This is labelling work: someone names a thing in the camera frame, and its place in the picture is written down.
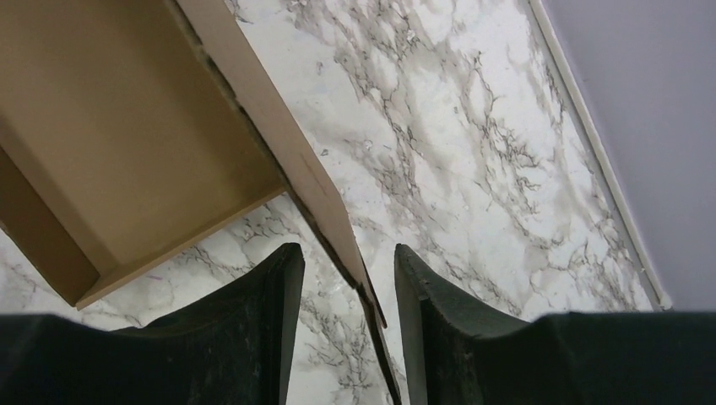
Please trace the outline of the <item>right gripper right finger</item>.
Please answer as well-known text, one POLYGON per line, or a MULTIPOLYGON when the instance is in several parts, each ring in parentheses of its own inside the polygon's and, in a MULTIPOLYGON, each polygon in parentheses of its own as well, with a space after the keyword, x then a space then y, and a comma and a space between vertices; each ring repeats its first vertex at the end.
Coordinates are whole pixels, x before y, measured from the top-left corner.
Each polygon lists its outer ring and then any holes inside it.
POLYGON ((712 404, 712 312, 567 312, 523 321, 394 253, 413 404, 712 404))

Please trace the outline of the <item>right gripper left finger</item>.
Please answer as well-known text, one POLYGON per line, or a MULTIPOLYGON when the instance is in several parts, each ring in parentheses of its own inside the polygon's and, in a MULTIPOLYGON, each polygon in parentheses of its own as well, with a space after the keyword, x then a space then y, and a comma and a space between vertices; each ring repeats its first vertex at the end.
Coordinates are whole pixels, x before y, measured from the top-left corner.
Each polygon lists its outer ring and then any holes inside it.
POLYGON ((53 314, 1 318, 4 404, 283 404, 305 262, 286 243, 254 269, 145 327, 53 314))

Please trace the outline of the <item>brown cardboard box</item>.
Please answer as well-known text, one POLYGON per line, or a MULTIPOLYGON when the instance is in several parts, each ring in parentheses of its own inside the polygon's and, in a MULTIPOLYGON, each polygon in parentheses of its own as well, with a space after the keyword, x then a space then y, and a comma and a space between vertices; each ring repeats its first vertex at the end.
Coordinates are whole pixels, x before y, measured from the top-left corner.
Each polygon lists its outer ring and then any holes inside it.
POLYGON ((222 1, 1 4, 1 226, 82 309, 282 192, 387 325, 337 187, 222 1))

